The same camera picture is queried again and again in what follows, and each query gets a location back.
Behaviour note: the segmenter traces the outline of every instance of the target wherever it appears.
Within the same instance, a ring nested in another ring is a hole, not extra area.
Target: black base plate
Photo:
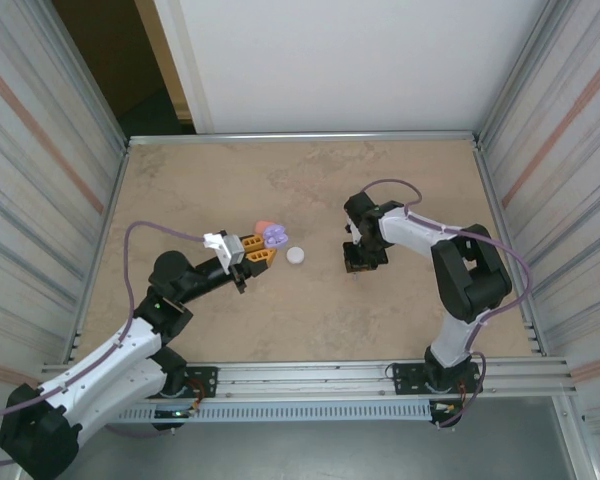
[[[430,393],[457,395],[460,393],[458,390],[460,381],[464,381],[467,394],[475,392],[480,375],[477,364],[470,363],[466,371],[458,377],[456,384],[444,392],[436,391],[429,386],[424,365],[424,363],[394,363],[392,365],[392,379],[396,395],[423,395]]]
[[[218,370],[218,367],[186,367],[185,375],[187,378],[185,378],[185,384],[176,395],[166,397],[164,394],[158,393],[157,395],[152,395],[149,398],[198,398],[199,395],[197,389],[196,391],[194,391],[193,388],[189,384],[187,384],[188,378],[195,378],[200,383],[202,383],[202,386],[204,388],[204,398],[214,398],[216,396],[216,388],[218,386]]]
[[[186,376],[195,378],[204,387],[204,398],[214,398],[216,396],[216,388],[218,386],[218,367],[187,367]],[[197,398],[196,393],[187,386],[187,394],[191,394],[191,398]]]

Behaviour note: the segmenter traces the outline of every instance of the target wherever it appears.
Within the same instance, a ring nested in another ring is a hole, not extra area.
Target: metal wall panel
[[[481,135],[539,328],[565,356],[600,445],[600,0],[573,1]]]
[[[0,406],[64,360],[125,154],[71,47],[45,2],[0,2]]]
[[[133,431],[131,425],[119,428]],[[147,432],[150,427],[139,428]],[[483,399],[471,407],[455,431],[438,431],[428,422],[395,420],[196,424],[185,425],[174,437],[150,440],[121,438],[103,430],[60,476],[64,480],[95,478],[574,477],[549,399]]]

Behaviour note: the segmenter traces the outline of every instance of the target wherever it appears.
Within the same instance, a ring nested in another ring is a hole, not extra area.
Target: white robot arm
[[[344,208],[353,237],[343,244],[348,272],[375,270],[388,263],[386,248],[394,244],[432,260],[446,313],[440,334],[425,352],[427,386],[433,392],[449,391],[466,373],[480,320],[511,292],[511,280],[495,248],[461,236],[462,231],[487,237],[489,233],[480,225],[464,230],[445,226],[394,201],[376,205],[365,192],[350,197]]]
[[[196,267],[180,252],[160,255],[130,323],[56,378],[11,393],[8,408],[33,404],[4,416],[0,447],[33,478],[56,478],[85,442],[129,405],[182,392],[186,361],[167,344],[193,316],[184,305],[232,282],[242,293],[246,279],[268,268],[266,259],[245,254],[236,235],[207,234],[204,245],[216,256]],[[51,396],[39,401],[45,394]]]

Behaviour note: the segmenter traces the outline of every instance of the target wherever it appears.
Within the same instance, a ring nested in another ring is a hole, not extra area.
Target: beige table surface
[[[287,227],[290,245],[245,294],[227,285],[190,303],[194,317],[170,346],[188,361],[321,361],[420,358],[443,314],[430,260],[394,246],[375,272],[345,273],[343,204],[366,183],[407,179],[424,195],[414,211],[444,222],[482,223],[495,232],[466,141],[144,145],[129,166],[98,271],[77,358],[125,321],[122,239],[129,223],[150,220],[193,235],[225,229],[252,233],[257,220]],[[400,185],[369,191],[377,203],[408,201]],[[130,276],[144,297],[153,262],[182,251],[196,265],[213,252],[140,227],[131,236]],[[530,355],[520,312],[483,329],[476,349],[488,356]]]

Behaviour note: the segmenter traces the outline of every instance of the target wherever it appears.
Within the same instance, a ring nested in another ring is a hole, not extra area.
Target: white cap
[[[287,250],[287,260],[292,265],[299,265],[304,261],[304,250],[300,247],[291,247]]]

